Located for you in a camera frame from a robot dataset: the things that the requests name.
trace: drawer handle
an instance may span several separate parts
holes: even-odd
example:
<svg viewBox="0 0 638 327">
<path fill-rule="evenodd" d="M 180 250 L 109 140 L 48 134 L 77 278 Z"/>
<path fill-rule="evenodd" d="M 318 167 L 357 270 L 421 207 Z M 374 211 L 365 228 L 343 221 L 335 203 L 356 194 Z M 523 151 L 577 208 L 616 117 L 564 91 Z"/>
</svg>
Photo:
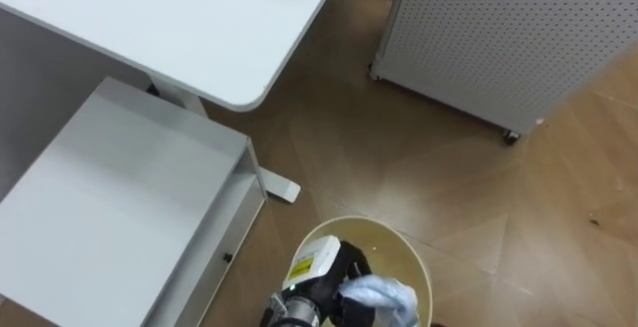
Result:
<svg viewBox="0 0 638 327">
<path fill-rule="evenodd" d="M 233 257 L 233 256 L 232 256 L 232 253 L 227 253 L 227 252 L 226 252 L 226 253 L 224 253 L 224 254 L 223 254 L 223 260 L 224 260 L 224 262 L 226 262 L 226 263 L 230 263 L 230 262 L 232 262 L 232 257 Z"/>
</svg>

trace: drawer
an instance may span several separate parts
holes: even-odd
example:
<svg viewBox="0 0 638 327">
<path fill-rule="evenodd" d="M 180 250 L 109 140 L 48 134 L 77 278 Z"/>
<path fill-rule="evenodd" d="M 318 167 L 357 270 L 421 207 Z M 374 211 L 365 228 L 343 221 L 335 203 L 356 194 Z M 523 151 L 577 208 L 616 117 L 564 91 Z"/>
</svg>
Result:
<svg viewBox="0 0 638 327">
<path fill-rule="evenodd" d="M 145 326 L 199 324 L 264 201 L 256 175 L 229 177 Z"/>
</svg>

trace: yellow label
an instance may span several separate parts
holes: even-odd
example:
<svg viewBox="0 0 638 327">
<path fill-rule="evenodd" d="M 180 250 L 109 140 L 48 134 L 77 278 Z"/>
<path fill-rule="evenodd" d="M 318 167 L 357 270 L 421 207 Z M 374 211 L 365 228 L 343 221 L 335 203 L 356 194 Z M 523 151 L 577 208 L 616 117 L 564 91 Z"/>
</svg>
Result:
<svg viewBox="0 0 638 327">
<path fill-rule="evenodd" d="M 291 280 L 295 277 L 301 276 L 302 274 L 310 272 L 310 267 L 312 267 L 312 261 L 314 261 L 314 259 L 315 258 L 313 256 L 297 262 L 297 264 L 292 267 L 292 270 L 290 270 L 288 279 Z"/>
</svg>

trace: waste bin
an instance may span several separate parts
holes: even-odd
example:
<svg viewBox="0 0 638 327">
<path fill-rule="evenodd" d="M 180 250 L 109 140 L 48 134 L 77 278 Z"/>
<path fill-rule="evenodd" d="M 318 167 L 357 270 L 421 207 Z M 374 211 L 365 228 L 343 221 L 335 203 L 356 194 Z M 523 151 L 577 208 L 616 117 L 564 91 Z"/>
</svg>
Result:
<svg viewBox="0 0 638 327">
<path fill-rule="evenodd" d="M 419 299 L 421 326 L 432 322 L 432 283 L 428 269 L 410 243 L 391 227 L 363 216 L 338 217 L 315 227 L 299 245 L 297 252 L 317 238 L 334 235 L 359 247 L 374 274 L 394 277 L 414 288 Z M 333 325 L 329 320 L 323 326 Z"/>
</svg>

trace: caster wheel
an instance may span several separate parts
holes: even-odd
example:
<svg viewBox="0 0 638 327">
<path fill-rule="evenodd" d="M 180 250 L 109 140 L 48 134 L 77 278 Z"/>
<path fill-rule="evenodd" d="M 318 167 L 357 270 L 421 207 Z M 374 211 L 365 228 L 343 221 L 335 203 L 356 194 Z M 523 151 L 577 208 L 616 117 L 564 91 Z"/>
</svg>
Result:
<svg viewBox="0 0 638 327">
<path fill-rule="evenodd" d="M 375 82 L 378 82 L 381 80 L 381 78 L 378 75 L 372 73 L 372 64 L 368 64 L 368 75 L 370 76 L 370 79 L 372 79 Z"/>
<path fill-rule="evenodd" d="M 519 133 L 515 133 L 515 132 L 510 131 L 510 130 L 506 130 L 506 131 L 504 131 L 502 133 L 502 140 L 509 147 L 511 147 L 514 144 L 516 144 L 516 142 L 518 142 L 518 139 L 520 139 L 520 134 Z"/>
</svg>

